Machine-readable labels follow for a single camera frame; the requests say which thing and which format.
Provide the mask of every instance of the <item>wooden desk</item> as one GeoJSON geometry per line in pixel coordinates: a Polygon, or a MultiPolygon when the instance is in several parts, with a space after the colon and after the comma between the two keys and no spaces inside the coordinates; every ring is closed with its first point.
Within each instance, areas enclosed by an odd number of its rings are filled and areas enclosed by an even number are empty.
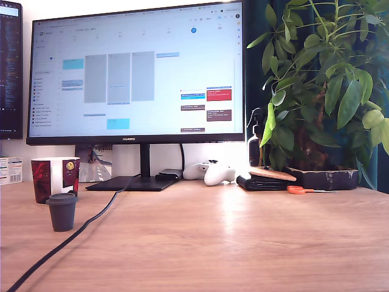
{"type": "MultiPolygon", "coordinates": [[[[74,230],[111,196],[81,192],[74,230]]],[[[1,291],[73,231],[53,232],[32,183],[2,187],[1,291]]],[[[389,291],[389,195],[200,181],[122,193],[20,291],[389,291]]]]}

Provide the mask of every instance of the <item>computer monitor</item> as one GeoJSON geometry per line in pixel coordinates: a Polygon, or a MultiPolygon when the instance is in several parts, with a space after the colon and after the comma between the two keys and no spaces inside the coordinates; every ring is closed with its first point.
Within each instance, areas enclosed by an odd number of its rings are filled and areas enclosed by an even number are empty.
{"type": "Polygon", "coordinates": [[[244,141],[242,5],[34,21],[27,143],[244,141]]]}
{"type": "Polygon", "coordinates": [[[0,1],[0,139],[22,135],[22,5],[0,1]]]}

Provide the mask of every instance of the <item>monitor stand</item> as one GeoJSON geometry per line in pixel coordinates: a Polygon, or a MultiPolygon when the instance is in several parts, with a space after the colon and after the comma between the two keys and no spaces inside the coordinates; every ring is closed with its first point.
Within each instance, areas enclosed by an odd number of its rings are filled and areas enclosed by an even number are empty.
{"type": "Polygon", "coordinates": [[[116,178],[102,181],[92,186],[86,187],[87,190],[121,190],[131,180],[126,190],[140,190],[147,192],[159,192],[174,184],[177,180],[156,180],[150,176],[150,144],[140,144],[140,176],[118,176],[116,178]]]}

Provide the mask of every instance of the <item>spray bottle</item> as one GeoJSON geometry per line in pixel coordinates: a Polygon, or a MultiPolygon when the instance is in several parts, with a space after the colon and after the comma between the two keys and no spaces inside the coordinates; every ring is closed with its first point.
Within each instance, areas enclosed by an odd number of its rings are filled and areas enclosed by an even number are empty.
{"type": "Polygon", "coordinates": [[[256,108],[251,113],[248,128],[253,126],[253,136],[247,141],[250,166],[263,166],[263,149],[260,148],[264,133],[265,112],[262,108],[256,108]]]}

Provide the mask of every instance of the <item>monitor base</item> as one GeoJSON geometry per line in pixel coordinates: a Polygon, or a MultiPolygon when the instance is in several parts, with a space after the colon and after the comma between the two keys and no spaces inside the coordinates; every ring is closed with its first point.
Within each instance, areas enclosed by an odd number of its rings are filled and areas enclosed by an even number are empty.
{"type": "Polygon", "coordinates": [[[102,181],[92,186],[86,187],[87,190],[121,190],[124,188],[128,181],[131,179],[131,183],[126,190],[139,190],[146,192],[160,192],[163,189],[171,186],[178,180],[169,181],[169,180],[156,180],[155,177],[143,178],[141,176],[133,177],[131,176],[117,176],[116,178],[109,179],[107,181],[102,181]]]}

